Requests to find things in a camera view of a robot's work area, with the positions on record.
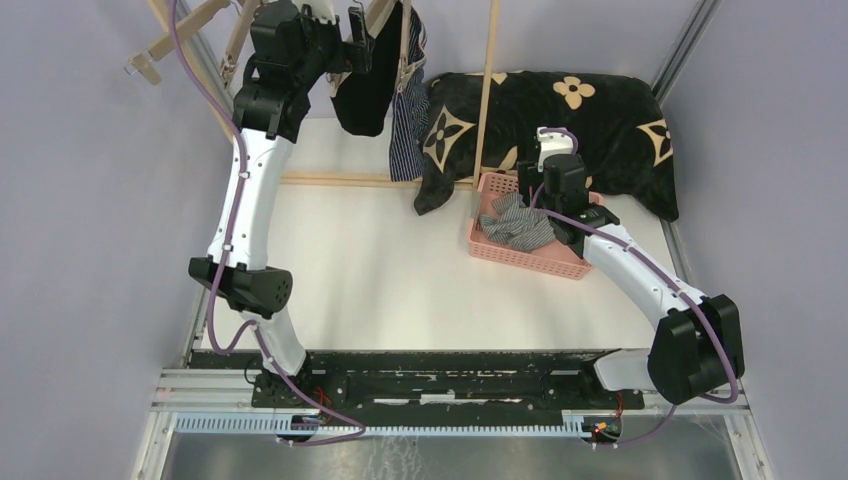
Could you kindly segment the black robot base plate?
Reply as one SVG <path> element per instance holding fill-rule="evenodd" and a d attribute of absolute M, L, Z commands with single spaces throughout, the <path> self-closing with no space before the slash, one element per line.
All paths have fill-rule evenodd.
<path fill-rule="evenodd" d="M 258 353 L 193 354 L 191 369 L 247 374 L 250 404 L 294 408 L 294 442 L 347 433 L 482 432 L 564 426 L 566 410 L 621 415 L 645 407 L 639 391 L 607 391 L 591 368 L 601 351 L 315 350 L 292 376 L 293 392 Z"/>

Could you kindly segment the black underwear beige waistband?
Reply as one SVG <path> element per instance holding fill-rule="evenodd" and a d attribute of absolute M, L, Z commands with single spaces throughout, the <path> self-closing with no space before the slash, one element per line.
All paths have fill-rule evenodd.
<path fill-rule="evenodd" d="M 395 9 L 374 38 L 372 68 L 334 81 L 331 102 L 341 127 L 354 136 L 376 137 L 392 100 L 399 59 L 400 9 Z"/>

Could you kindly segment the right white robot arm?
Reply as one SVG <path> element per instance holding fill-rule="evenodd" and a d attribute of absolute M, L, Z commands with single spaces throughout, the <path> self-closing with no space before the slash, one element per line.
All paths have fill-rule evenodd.
<path fill-rule="evenodd" d="M 595 360 L 593 370 L 577 382 L 581 400 L 599 408 L 630 389 L 654 391 L 673 405 L 697 397 L 734 403 L 745 371 L 736 303 L 673 275 L 614 213 L 590 201 L 579 155 L 520 161 L 517 178 L 520 194 L 551 225 L 556 240 L 612 280 L 654 331 L 647 349 L 619 350 Z"/>

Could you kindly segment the grey striped underwear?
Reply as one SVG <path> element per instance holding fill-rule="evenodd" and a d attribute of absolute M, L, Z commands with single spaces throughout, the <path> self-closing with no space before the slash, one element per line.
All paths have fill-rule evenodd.
<path fill-rule="evenodd" d="M 518 192 L 491 203 L 494 214 L 481 214 L 479 225 L 489 241 L 530 253 L 556 241 L 548 217 L 525 205 Z"/>

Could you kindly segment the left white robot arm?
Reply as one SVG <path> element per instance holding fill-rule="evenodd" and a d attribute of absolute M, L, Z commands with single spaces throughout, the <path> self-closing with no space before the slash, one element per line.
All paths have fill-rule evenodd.
<path fill-rule="evenodd" d="M 253 13 L 253 54 L 243 69 L 226 127 L 233 162 L 221 216 L 205 255 L 189 261 L 189 276 L 208 291 L 205 323 L 214 352 L 228 355 L 215 336 L 215 305 L 226 301 L 240 314 L 237 333 L 251 331 L 265 369 L 280 376 L 276 392 L 291 406 L 307 404 L 314 379 L 301 371 L 307 352 L 287 304 L 292 274 L 268 263 L 269 229 L 283 170 L 310 110 L 309 93 L 329 74 L 366 73 L 374 38 L 366 9 L 348 10 L 352 34 L 342 36 L 330 1 L 272 1 Z"/>

